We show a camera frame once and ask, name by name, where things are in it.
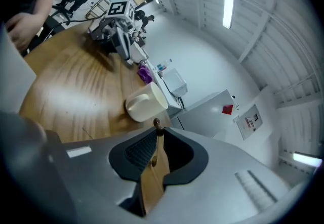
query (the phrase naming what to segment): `person's hand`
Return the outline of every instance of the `person's hand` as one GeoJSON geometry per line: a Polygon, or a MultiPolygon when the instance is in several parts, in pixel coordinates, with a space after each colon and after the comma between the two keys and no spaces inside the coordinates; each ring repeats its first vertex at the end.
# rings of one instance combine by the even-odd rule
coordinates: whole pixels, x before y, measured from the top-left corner
{"type": "Polygon", "coordinates": [[[9,19],[5,26],[17,50],[23,52],[43,24],[44,19],[41,15],[19,13],[9,19]]]}

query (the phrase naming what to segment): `poster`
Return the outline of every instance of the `poster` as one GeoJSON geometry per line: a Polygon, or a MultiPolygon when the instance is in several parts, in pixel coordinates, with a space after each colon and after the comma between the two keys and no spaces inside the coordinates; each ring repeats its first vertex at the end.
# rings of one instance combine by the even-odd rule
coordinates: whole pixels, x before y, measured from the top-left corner
{"type": "Polygon", "coordinates": [[[243,140],[246,140],[262,125],[257,106],[252,106],[246,113],[239,117],[236,123],[242,134],[243,140]]]}

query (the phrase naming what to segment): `person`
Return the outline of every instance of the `person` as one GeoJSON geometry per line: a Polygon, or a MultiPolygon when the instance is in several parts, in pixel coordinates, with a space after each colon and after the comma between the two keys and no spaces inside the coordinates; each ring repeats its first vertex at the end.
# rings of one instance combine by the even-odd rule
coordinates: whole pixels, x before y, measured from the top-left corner
{"type": "Polygon", "coordinates": [[[144,18],[142,20],[138,20],[135,21],[135,29],[134,29],[134,33],[133,36],[137,37],[138,35],[141,36],[141,32],[145,32],[145,26],[149,23],[149,21],[153,21],[154,22],[155,17],[153,15],[150,16],[144,16],[144,18]]]}
{"type": "Polygon", "coordinates": [[[4,0],[3,21],[9,37],[22,53],[45,23],[53,0],[4,0]]]}

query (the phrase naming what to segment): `white mug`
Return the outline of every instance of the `white mug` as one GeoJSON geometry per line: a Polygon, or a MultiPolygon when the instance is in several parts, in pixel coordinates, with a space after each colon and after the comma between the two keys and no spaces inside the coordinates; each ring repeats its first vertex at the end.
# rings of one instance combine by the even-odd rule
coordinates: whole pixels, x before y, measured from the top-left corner
{"type": "Polygon", "coordinates": [[[127,97],[125,107],[135,121],[142,122],[167,110],[168,103],[158,86],[151,82],[127,97]]]}

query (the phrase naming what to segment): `wooden table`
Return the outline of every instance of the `wooden table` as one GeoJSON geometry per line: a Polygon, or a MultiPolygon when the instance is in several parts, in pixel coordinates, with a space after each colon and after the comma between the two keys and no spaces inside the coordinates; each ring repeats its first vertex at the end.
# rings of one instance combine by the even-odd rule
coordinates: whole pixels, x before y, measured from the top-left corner
{"type": "MultiPolygon", "coordinates": [[[[118,54],[106,55],[87,34],[90,24],[55,34],[25,57],[37,78],[20,114],[57,132],[62,142],[153,126],[154,117],[135,122],[124,109],[127,96],[145,85],[137,67],[126,66],[118,54]]],[[[171,125],[166,112],[156,117],[171,125]]]]}

